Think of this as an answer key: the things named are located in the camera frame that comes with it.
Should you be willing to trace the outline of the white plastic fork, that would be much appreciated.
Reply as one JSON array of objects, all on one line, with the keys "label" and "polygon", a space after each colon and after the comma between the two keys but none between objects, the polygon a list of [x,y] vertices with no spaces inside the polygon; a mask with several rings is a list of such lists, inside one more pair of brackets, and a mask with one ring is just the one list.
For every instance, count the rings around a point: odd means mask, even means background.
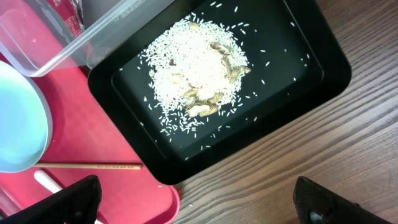
[{"label": "white plastic fork", "polygon": [[53,194],[63,190],[63,187],[44,170],[36,170],[34,172],[34,179]]}]

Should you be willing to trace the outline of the rice and food scraps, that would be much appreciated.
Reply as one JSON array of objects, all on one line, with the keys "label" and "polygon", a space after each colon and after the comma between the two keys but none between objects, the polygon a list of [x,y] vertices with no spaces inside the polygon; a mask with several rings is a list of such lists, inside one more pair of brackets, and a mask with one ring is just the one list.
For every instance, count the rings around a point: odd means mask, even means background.
[{"label": "rice and food scraps", "polygon": [[161,152],[187,160],[242,129],[252,107],[312,79],[283,1],[205,1],[113,77]]}]

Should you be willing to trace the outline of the red snack wrapper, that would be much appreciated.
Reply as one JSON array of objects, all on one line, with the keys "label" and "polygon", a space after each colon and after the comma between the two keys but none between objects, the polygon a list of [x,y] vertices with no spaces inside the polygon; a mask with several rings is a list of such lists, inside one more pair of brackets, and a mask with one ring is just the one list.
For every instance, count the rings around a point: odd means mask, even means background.
[{"label": "red snack wrapper", "polygon": [[62,21],[69,28],[74,37],[78,37],[84,31],[81,1],[73,0],[47,0]]}]

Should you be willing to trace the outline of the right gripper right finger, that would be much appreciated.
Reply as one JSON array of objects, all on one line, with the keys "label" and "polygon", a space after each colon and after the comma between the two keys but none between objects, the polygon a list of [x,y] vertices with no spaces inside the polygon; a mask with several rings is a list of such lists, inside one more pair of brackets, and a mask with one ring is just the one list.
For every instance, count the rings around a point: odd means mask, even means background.
[{"label": "right gripper right finger", "polygon": [[300,223],[391,224],[304,176],[296,181],[293,201]]}]

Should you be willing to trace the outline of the wooden chopstick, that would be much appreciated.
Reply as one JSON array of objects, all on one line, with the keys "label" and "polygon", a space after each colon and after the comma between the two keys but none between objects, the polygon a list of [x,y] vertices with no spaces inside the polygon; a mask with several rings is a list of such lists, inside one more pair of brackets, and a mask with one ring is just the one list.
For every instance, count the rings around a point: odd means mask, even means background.
[{"label": "wooden chopstick", "polygon": [[140,164],[61,164],[37,163],[34,167],[60,168],[60,169],[116,169],[116,170],[141,170]]}]

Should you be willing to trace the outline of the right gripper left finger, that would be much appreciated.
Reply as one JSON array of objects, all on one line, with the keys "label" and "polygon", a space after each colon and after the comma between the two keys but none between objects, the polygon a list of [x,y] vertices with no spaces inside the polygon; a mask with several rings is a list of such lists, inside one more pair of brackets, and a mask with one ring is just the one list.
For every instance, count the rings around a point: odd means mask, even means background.
[{"label": "right gripper left finger", "polygon": [[101,198],[99,178],[89,175],[1,220],[1,224],[94,224]]}]

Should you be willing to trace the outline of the light blue plate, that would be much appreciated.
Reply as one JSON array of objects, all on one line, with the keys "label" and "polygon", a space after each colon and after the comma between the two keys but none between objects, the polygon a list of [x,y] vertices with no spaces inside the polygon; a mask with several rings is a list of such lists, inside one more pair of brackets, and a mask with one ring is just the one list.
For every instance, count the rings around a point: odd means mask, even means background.
[{"label": "light blue plate", "polygon": [[34,166],[49,147],[53,121],[38,85],[1,62],[1,172]]}]

